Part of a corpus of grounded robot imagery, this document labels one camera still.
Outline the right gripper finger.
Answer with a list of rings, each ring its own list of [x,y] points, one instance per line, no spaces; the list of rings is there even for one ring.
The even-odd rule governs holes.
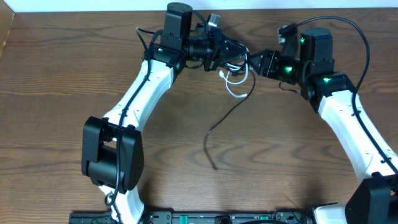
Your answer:
[[[262,77],[267,76],[267,62],[257,63],[257,62],[250,61],[250,65],[259,76],[262,76]]]
[[[248,57],[248,62],[250,64],[263,64],[264,60],[267,58],[269,50],[265,49],[260,52],[254,53]]]

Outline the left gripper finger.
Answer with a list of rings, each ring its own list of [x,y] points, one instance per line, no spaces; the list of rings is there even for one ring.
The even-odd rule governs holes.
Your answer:
[[[223,42],[224,58],[239,58],[245,56],[248,52],[246,46],[238,42],[237,40],[224,38]]]
[[[247,60],[247,54],[239,54],[232,57],[225,57],[221,60],[219,67],[222,68],[241,68]]]

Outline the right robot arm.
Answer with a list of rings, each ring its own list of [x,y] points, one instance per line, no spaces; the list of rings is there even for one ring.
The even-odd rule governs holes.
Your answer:
[[[298,95],[336,134],[358,188],[347,203],[313,207],[303,223],[397,223],[397,154],[367,116],[345,73],[334,70],[333,38],[325,28],[279,29],[281,52],[265,49],[248,63],[263,77],[298,84]]]

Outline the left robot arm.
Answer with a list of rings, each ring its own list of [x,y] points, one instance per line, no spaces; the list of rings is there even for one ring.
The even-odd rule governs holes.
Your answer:
[[[139,223],[144,213],[137,189],[144,169],[142,130],[186,62],[198,62],[208,72],[247,57],[247,48],[218,28],[219,18],[204,18],[182,2],[168,3],[164,28],[144,45],[141,69],[128,91],[102,118],[86,120],[81,171],[105,194],[112,222]]]

